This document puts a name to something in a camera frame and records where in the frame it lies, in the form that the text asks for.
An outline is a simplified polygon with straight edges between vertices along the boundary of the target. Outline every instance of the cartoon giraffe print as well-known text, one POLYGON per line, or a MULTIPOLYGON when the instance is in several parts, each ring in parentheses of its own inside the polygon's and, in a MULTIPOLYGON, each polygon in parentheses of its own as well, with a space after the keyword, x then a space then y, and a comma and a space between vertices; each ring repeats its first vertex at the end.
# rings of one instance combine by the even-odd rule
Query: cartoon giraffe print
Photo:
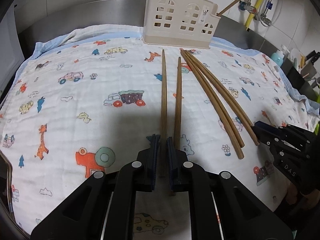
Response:
POLYGON ((44 141, 43 141, 43 135, 47 131, 47 124, 41 125, 39 131, 40 131, 39 133, 41 133, 41 143, 40 143, 40 146, 38 148, 37 156, 39 156, 40 160, 42 160, 43 159, 43 153, 44 152, 47 153, 47 154, 49 153, 49 150, 45 147, 44 141))

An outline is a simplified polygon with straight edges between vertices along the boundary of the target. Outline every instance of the cartoon car print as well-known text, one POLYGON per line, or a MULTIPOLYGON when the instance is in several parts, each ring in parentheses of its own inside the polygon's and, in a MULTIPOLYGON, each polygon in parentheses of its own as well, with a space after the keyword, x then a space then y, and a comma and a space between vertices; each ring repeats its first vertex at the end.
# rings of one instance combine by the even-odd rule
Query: cartoon car print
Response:
POLYGON ((5 134, 2 146, 6 148, 10 148, 13 143, 14 143, 14 136, 13 135, 8 136, 8 134, 5 134))
POLYGON ((24 83, 21 87, 20 87, 20 92, 24 93, 27 89, 27 83, 24 83))
POLYGON ((110 148, 101 147, 96 153, 87 152, 86 148, 80 148, 76 152, 77 165, 85 166, 85 178, 89 178, 96 171, 105 172, 116 160, 116 155, 110 148))
POLYGON ((237 89, 229 87, 228 91, 232 95, 233 98, 238 98, 239 91, 237 89))
POLYGON ((106 44, 108 41, 111 41, 111 40, 95 41, 93 44, 103 45, 103 44, 106 44))
POLYGON ((108 49, 104 54, 111 55, 112 53, 118 53, 118 52, 121 52, 121 54, 125 54, 127 51, 128 51, 127 49, 117 47, 117 48, 108 49))
POLYGON ((121 107, 123 104, 135 103, 137 106, 145 106, 142 100, 143 90, 120 91, 119 93, 110 94, 108 99, 104 100, 104 106, 121 107))
MULTIPOLYGON (((233 123, 235 124, 236 129, 237 129, 239 132, 241 132, 241 131, 242 131, 242 128, 243 128, 243 124, 242 124, 242 122, 240 121, 240 119, 239 119, 238 117, 236 117, 235 119, 232 118, 231 120, 232 120, 233 123)), ((221 129, 226 130, 226 129, 224 128, 224 125, 223 125, 221 119, 218 120, 218 123, 219 123, 221 129)))
POLYGON ((77 82, 80 79, 83 78, 83 74, 82 72, 70 72, 66 75, 64 75, 63 77, 58 79, 58 83, 60 83, 61 85, 64 84, 67 80, 71 80, 73 82, 77 82))
POLYGON ((27 112, 29 112, 30 108, 33 106, 33 101, 29 101, 26 104, 22 104, 19 107, 19 112, 21 112, 21 114, 26 114, 27 112))
POLYGON ((162 235, 164 229, 169 225, 166 220, 155 220, 146 213, 134 214, 133 232, 140 233, 152 231, 155 235, 162 235))
POLYGON ((254 86, 254 83, 249 78, 239 78, 241 81, 243 81, 244 84, 250 83, 254 86))

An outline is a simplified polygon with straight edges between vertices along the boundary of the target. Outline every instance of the cartoon tree print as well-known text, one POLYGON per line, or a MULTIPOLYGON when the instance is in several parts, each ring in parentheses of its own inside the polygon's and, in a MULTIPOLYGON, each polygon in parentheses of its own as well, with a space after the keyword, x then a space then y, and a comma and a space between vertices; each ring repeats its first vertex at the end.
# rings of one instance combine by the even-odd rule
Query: cartoon tree print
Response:
POLYGON ((100 53, 99 53, 99 50, 98 50, 98 49, 95 49, 91 54, 94 54, 94 55, 100 55, 100 53))
POLYGON ((21 155, 21 157, 20 157, 20 159, 19 159, 19 167, 20 167, 20 168, 24 167, 23 161, 24 161, 23 155, 21 155))

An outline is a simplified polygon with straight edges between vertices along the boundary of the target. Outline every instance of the cartoon cloud print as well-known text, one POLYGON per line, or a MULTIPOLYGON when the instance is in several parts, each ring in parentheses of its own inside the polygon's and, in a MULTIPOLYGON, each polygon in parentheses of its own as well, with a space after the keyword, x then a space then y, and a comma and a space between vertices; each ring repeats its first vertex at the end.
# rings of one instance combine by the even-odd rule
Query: cartoon cloud print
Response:
POLYGON ((122 64, 122 65, 120 65, 120 67, 129 68, 129 67, 132 67, 132 65, 124 65, 124 64, 122 64))
POLYGON ((69 102, 71 99, 73 99, 73 96, 62 97, 61 101, 69 102))
POLYGON ((47 188, 40 189, 39 193, 41 195, 48 195, 48 196, 52 197, 52 192, 50 190, 47 190, 47 188))

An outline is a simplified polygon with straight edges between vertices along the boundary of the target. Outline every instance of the cartoon truck print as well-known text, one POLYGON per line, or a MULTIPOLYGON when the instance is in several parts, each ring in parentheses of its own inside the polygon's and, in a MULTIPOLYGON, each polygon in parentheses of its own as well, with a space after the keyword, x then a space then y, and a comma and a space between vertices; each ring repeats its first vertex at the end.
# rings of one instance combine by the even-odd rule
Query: cartoon truck print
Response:
POLYGON ((137 106, 145 106, 146 103, 142 100, 143 90, 128 90, 120 91, 119 93, 110 94, 108 99, 104 100, 104 106, 121 107, 123 104, 135 103, 137 106))
POLYGON ((251 84, 251 85, 254 86, 254 83, 253 83, 249 78, 244 78, 244 77, 242 77, 242 78, 239 78, 239 79, 240 79, 241 81, 243 81, 244 84, 249 83, 249 84, 251 84))
POLYGON ((133 232, 140 233, 152 231, 155 235, 162 235, 164 229, 169 225, 166 220, 155 220, 146 213, 134 214, 133 232))
POLYGON ((80 79, 83 79, 83 74, 82 72, 70 72, 66 75, 64 75, 63 77, 58 79, 58 83, 60 83, 61 85, 64 84, 67 80, 71 80, 73 82, 77 82, 80 79))
MULTIPOLYGON (((243 124, 241 123, 240 119, 239 119, 238 117, 236 117, 235 119, 232 118, 231 120, 232 120, 233 123, 235 124, 236 129, 237 129, 239 132, 241 132, 241 131, 242 131, 242 128, 243 128, 243 124)), ((223 125, 221 119, 218 120, 218 123, 219 123, 220 127, 221 127, 223 130, 226 130, 226 129, 224 128, 224 125, 223 125)))
POLYGON ((76 152, 76 162, 85 166, 85 178, 89 178, 96 171, 105 172, 116 160, 116 155, 110 148, 101 147, 96 153, 87 152, 86 148, 80 148, 76 152))
POLYGON ((10 148, 13 143, 14 143, 14 136, 13 135, 8 136, 8 134, 6 133, 4 136, 4 141, 2 143, 2 146, 6 148, 10 148))
POLYGON ((104 54, 111 55, 112 53, 118 53, 118 52, 121 52, 121 54, 125 54, 127 51, 128 51, 127 49, 123 49, 122 47, 117 47, 117 48, 108 49, 104 54))

